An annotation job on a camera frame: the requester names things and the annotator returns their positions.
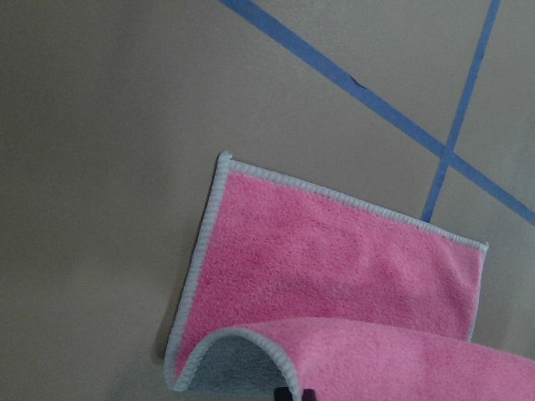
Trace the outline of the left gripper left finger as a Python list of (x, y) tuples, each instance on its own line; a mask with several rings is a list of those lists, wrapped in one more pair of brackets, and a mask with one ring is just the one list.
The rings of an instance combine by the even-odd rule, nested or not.
[(291, 401), (291, 393), (288, 387), (275, 388), (273, 391), (274, 401)]

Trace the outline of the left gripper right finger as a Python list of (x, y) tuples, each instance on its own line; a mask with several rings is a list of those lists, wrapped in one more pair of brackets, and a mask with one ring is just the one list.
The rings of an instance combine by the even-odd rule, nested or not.
[(303, 391), (303, 401), (317, 401), (316, 393), (311, 388), (306, 388)]

